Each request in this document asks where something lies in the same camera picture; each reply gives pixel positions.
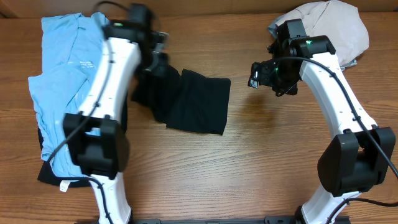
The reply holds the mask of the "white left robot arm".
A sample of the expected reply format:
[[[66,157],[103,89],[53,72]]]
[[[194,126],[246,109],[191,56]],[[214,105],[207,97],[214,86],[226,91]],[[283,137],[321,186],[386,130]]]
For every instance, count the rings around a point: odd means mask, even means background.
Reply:
[[[74,165],[95,194],[99,223],[132,223],[123,172],[129,142],[122,129],[123,108],[136,72],[151,72],[168,35],[150,21],[113,20],[102,28],[102,56],[94,82],[77,114],[63,119],[65,142]]]

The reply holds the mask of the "black shirt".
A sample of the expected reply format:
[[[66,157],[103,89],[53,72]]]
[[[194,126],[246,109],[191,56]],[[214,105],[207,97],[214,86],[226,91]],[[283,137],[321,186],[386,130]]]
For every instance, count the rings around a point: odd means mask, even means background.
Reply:
[[[154,119],[167,128],[196,133],[224,133],[231,80],[208,78],[171,65],[136,74],[131,100],[149,108]]]

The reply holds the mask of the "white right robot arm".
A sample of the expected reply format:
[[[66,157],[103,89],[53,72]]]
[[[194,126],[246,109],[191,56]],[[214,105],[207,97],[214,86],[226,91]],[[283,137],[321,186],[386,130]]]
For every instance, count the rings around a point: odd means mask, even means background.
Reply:
[[[320,186],[282,223],[348,223],[340,212],[394,170],[396,137],[367,114],[345,79],[336,50],[326,36],[275,41],[272,58],[255,62],[248,85],[269,86],[277,96],[294,95],[304,82],[317,99],[331,141],[317,163]]]

